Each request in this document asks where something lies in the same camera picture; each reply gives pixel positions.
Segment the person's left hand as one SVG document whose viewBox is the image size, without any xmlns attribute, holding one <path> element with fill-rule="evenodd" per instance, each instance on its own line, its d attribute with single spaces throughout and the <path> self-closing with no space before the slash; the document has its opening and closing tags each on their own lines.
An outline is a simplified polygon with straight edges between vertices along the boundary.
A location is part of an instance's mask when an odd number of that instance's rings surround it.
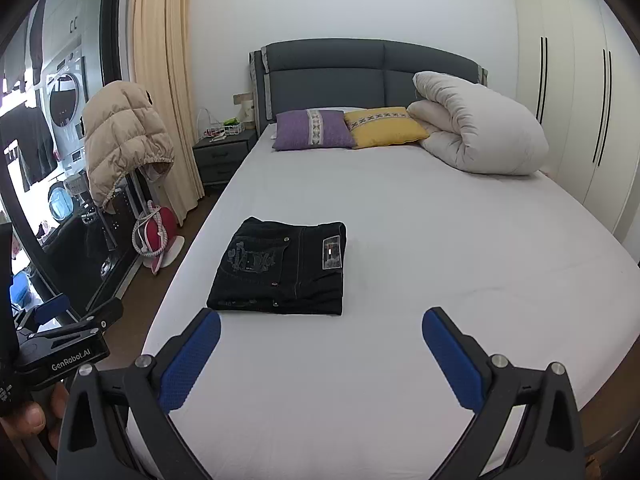
<svg viewBox="0 0 640 480">
<path fill-rule="evenodd" d="M 25 452 L 23 442 L 37 437 L 41 431 L 46 430 L 50 445 L 58 449 L 62 419 L 65 414 L 68 399 L 68 391 L 62 382 L 57 382 L 50 395 L 50 413 L 54 416 L 55 423 L 47 428 L 46 413 L 40 404 L 28 402 L 9 417 L 1 419 L 1 425 L 14 448 L 18 452 Z"/>
</svg>

